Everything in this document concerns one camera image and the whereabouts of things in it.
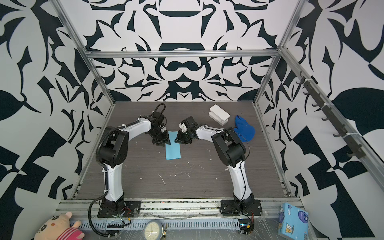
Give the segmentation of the light blue paper sheet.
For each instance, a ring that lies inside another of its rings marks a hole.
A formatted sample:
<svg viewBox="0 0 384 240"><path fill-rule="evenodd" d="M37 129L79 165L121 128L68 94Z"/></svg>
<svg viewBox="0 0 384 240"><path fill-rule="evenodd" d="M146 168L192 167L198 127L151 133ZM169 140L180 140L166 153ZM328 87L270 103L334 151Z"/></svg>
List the light blue paper sheet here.
<svg viewBox="0 0 384 240"><path fill-rule="evenodd" d="M166 160L176 160L181 158L180 144L176 143L178 132L169 132L170 145L166 145Z"/></svg>

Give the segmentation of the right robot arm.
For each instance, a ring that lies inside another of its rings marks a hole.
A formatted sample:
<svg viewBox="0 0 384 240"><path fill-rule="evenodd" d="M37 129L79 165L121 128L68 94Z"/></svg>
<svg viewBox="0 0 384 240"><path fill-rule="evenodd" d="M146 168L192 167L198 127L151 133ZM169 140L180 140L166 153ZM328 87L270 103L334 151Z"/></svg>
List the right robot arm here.
<svg viewBox="0 0 384 240"><path fill-rule="evenodd" d="M221 162L229 169L235 203L243 210L249 208L255 198L245 171L247 151L236 132L232 128L218 129L198 124L193 117L181 121L179 128L176 143L187 145L196 139L214 144Z"/></svg>

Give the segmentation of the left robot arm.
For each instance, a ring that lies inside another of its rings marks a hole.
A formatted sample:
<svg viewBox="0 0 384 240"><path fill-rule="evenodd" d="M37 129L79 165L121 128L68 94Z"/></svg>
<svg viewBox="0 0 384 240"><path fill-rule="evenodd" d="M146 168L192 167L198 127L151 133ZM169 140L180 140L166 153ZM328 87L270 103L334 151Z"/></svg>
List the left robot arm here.
<svg viewBox="0 0 384 240"><path fill-rule="evenodd" d="M130 140L141 134L152 138L153 145L170 145L169 132L166 129L167 118L163 113L153 112L140 116L136 121L119 127L107 127L96 149L96 161L102 166L105 190L102 203L109 208L124 207L122 187L122 166L128 155Z"/></svg>

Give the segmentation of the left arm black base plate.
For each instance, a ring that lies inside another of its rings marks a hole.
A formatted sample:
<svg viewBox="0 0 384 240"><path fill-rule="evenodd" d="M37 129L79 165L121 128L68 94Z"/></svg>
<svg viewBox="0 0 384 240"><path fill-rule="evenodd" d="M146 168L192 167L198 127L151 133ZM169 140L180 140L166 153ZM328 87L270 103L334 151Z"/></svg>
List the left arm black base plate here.
<svg viewBox="0 0 384 240"><path fill-rule="evenodd" d="M131 218L141 211L141 201L104 201L99 208L98 218L123 217Z"/></svg>

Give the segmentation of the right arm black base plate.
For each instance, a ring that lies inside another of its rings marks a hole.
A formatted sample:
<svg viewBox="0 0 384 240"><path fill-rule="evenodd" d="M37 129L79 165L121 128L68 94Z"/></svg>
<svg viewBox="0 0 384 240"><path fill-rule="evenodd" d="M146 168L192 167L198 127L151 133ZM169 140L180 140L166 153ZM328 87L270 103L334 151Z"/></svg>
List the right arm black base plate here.
<svg viewBox="0 0 384 240"><path fill-rule="evenodd" d="M225 217L242 216L246 215L250 217L261 216L262 206L259 200L248 199L242 202L235 200L222 200L220 213Z"/></svg>

